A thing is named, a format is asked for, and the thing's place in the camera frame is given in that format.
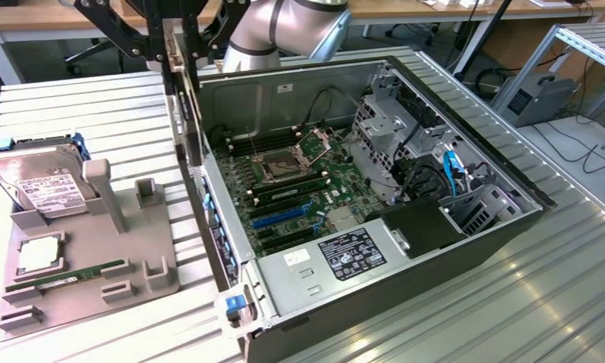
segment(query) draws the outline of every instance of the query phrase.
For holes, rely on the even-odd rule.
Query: metal shelf rack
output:
[[[515,81],[511,85],[508,85],[508,90],[503,92],[499,98],[494,101],[494,108],[496,110],[502,110],[508,106],[520,89],[524,79],[536,68],[546,53],[550,52],[550,48],[552,47],[556,39],[564,41],[568,46],[584,53],[590,58],[605,66],[605,23],[555,25],[547,33],[543,42],[538,46],[532,57],[528,59]],[[605,92],[590,107],[587,111],[588,116],[592,115],[604,101]]]

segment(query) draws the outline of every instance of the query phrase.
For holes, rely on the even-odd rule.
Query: aluminum profile table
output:
[[[387,48],[338,59],[383,55],[400,58],[559,207],[480,267],[287,361],[605,361],[600,201],[423,53]],[[144,305],[0,343],[0,361],[243,359],[213,313],[215,284],[176,170],[160,82],[156,73],[136,73],[3,89],[0,134],[49,135],[76,126],[95,154],[112,160],[115,188],[147,176],[168,185],[184,286]],[[0,191],[0,254],[7,207]]]
[[[523,81],[527,76],[536,69],[543,56],[550,53],[554,41],[559,39],[568,44],[576,51],[584,53],[591,59],[605,66],[605,23],[588,23],[588,24],[568,24],[555,25],[547,33],[532,57],[528,59],[523,70],[516,76],[516,79],[510,84],[508,89],[502,93],[502,96],[494,100],[494,108],[503,110],[514,96],[516,95]],[[566,57],[562,57],[559,62],[552,66],[551,70],[555,72],[562,66]],[[605,92],[602,94],[596,102],[591,105],[587,114],[592,115],[596,109],[605,101]]]

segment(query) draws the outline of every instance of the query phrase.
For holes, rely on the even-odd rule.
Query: motherboard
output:
[[[352,162],[351,142],[332,129],[312,129],[306,135],[291,131],[227,139],[215,151],[259,256],[355,227],[382,208],[370,179]]]

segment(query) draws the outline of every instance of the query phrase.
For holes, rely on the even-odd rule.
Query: power supply label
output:
[[[20,191],[24,192],[31,204],[41,213],[85,205],[85,199],[72,174],[19,180],[17,183]]]
[[[366,228],[319,243],[334,276],[346,281],[387,263]]]

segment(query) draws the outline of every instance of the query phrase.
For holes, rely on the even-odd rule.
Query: green circuit board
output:
[[[355,217],[352,221],[360,223],[370,213],[382,208],[382,201],[367,185],[366,177],[355,164],[350,160],[347,161],[348,153],[343,148],[338,134],[330,136],[328,142],[331,149],[310,167],[300,166],[299,163],[295,164],[295,161],[292,161],[294,147],[283,147],[243,157],[231,157],[224,150],[215,151],[235,208],[259,256],[265,256],[339,231],[340,225],[334,224],[330,220],[330,216],[338,214],[336,212],[331,214],[334,209],[343,208],[342,211],[350,209],[350,213]],[[316,135],[311,135],[300,142],[302,152],[310,162],[322,155],[326,146],[327,144]],[[291,187],[288,189],[291,195],[280,193],[284,196],[279,199],[279,202],[295,200],[299,205],[310,206],[307,213],[268,227],[253,228],[256,220],[278,216],[283,211],[252,218],[252,212],[263,206],[256,206],[253,196],[247,194],[247,190],[259,190],[261,187],[274,185],[276,183],[274,182],[274,175],[278,175],[280,180],[288,180],[288,178],[319,175],[322,172],[327,172],[326,178],[302,182]],[[261,201],[268,194],[260,195]],[[268,243],[270,240],[276,240],[279,237],[314,227],[316,227],[314,235],[302,240],[278,243],[276,247]],[[267,230],[270,235],[264,237],[261,234],[267,233],[264,232]]]

